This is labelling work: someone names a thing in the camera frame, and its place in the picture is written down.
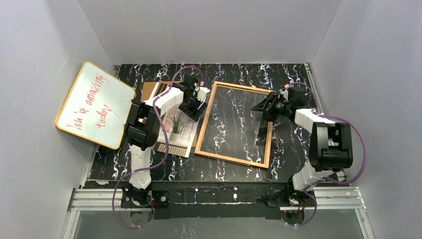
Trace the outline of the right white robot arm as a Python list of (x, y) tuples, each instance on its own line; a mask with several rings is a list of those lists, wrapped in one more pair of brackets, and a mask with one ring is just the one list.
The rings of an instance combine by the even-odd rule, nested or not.
[(310, 197), (317, 183), (331, 174), (351, 167), (353, 163), (351, 127), (318, 116), (316, 110), (306, 107), (305, 92), (297, 87), (281, 94), (271, 92), (252, 111), (262, 113), (268, 122), (284, 116), (302, 127), (310, 135), (308, 160), (304, 167), (291, 176), (285, 188), (270, 199), (283, 199), (287, 204), (299, 205)]

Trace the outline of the plant photo print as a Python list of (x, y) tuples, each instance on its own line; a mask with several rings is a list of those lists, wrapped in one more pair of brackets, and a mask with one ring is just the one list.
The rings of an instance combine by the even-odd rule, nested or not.
[[(150, 99), (164, 92), (169, 83), (155, 83), (151, 92)], [(198, 122), (195, 122), (189, 116), (179, 109), (179, 105), (173, 106), (162, 116), (165, 131), (169, 140), (169, 154), (188, 158), (191, 149), (196, 143), (196, 132)], [(162, 130), (159, 132), (157, 142), (154, 144), (153, 150), (163, 152), (166, 151), (166, 142)]]

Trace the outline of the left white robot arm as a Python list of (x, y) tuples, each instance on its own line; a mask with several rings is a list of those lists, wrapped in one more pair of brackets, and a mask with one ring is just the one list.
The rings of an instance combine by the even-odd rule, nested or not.
[(145, 191), (151, 183), (151, 150), (162, 132), (165, 143), (170, 139), (165, 132), (163, 116), (177, 107), (182, 116), (197, 122), (207, 108), (206, 98), (210, 89), (196, 78), (171, 83), (164, 92), (146, 101), (132, 100), (129, 116), (125, 124), (126, 136), (131, 153), (131, 171), (128, 192), (136, 194)]

